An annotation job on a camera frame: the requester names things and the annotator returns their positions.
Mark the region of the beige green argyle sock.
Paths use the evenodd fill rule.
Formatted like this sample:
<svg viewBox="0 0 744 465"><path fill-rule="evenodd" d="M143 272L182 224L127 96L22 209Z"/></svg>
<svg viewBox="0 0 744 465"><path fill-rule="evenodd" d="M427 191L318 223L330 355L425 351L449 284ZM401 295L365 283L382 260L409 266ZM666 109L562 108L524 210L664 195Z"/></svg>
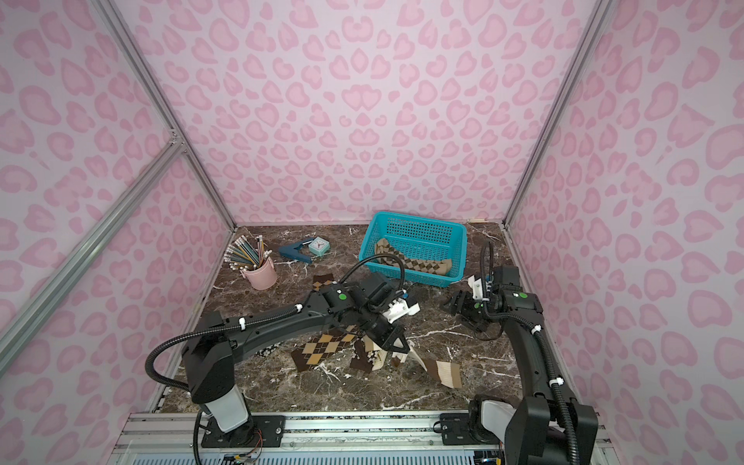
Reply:
<svg viewBox="0 0 744 465"><path fill-rule="evenodd" d="M395 249L387 239L381 238L375 244L375 255L387 254L397 257L400 261L403 261L406 269L422 272L426 274L434 274L439 276L446 276L453 268L453 261L451 259L445 259L441 261L435 260L422 260L422 259L411 259L406 257L403 253Z"/></svg>

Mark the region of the brown cream striped sock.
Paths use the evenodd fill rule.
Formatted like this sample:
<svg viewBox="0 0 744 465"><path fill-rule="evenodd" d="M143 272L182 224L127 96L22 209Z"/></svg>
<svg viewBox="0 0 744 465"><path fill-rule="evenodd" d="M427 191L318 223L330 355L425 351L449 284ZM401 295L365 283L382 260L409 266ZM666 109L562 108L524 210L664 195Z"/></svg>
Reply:
<svg viewBox="0 0 744 465"><path fill-rule="evenodd" d="M461 389L461 367L455 362L443 362L443 360L434 360L421 356L414 349L408 353L408 358L419 364L424 371L435 381L450 389Z"/></svg>
<svg viewBox="0 0 744 465"><path fill-rule="evenodd" d="M397 368L405 360L405 358L401 358L392 352L384 351L367 337L357 339L354 342L354 351L350 368L363 373L381 370L386 364Z"/></svg>

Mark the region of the brown daisy pattern sock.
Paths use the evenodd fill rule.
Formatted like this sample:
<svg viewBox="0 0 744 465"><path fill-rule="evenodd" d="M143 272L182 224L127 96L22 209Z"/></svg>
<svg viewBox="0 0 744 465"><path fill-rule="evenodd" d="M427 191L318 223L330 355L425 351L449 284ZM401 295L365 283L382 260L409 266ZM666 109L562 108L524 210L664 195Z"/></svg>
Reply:
<svg viewBox="0 0 744 465"><path fill-rule="evenodd" d="M279 349L281 349L282 347L283 347L283 343L273 344L273 345L268 346L267 348L263 348L262 350L259 350L259 352L257 352L257 355L259 357L266 358L272 355L273 353L275 353L276 351L278 351Z"/></svg>

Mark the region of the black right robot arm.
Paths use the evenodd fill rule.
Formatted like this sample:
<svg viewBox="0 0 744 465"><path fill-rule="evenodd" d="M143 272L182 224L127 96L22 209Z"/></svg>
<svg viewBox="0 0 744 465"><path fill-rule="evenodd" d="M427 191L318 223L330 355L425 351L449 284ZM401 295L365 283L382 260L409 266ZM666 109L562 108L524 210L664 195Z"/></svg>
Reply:
<svg viewBox="0 0 744 465"><path fill-rule="evenodd" d="M471 291L458 293L451 315L483 333L498 325L509 338L522 395L519 403L478 394L469 403L466 433L499 447L506 464L588 464L599 419L571 389L552 349L544 308L521 285L517 267L481 269Z"/></svg>

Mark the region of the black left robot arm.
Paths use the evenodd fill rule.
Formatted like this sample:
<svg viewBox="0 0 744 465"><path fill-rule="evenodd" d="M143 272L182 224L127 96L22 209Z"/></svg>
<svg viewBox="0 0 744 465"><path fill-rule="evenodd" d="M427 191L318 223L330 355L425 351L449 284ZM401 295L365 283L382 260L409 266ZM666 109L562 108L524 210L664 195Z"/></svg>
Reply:
<svg viewBox="0 0 744 465"><path fill-rule="evenodd" d="M353 329L379 348L410 351L398 320L420 311L417 299L380 273L360 282L333 281L263 316L225 319L211 312L197 334L184 343L182 362L193 403L215 422L212 433L231 434L253 426L234 367L257 352L306 333Z"/></svg>

